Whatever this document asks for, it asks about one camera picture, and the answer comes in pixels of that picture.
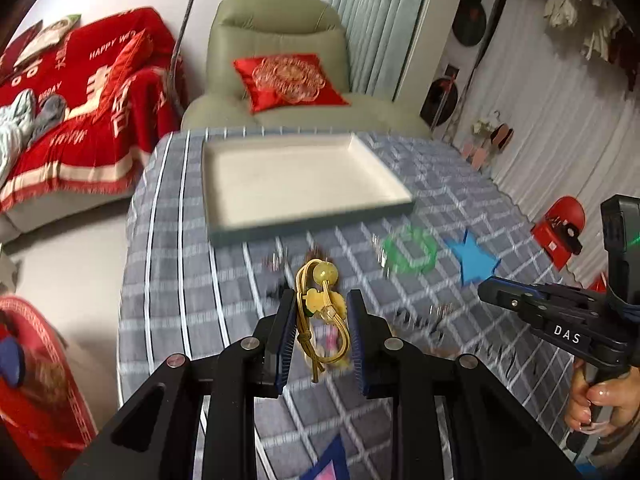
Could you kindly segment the right hand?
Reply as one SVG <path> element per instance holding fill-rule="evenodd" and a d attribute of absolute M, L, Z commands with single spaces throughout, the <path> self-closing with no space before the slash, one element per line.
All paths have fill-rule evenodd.
<path fill-rule="evenodd" d="M 571 430 L 579 431 L 591 424 L 592 409 L 612 408 L 608 426 L 602 434 L 612 434 L 627 426 L 639 411 L 639 370 L 631 367 L 623 376 L 590 386 L 586 381 L 585 362 L 574 359 L 572 385 L 564 420 Z"/>

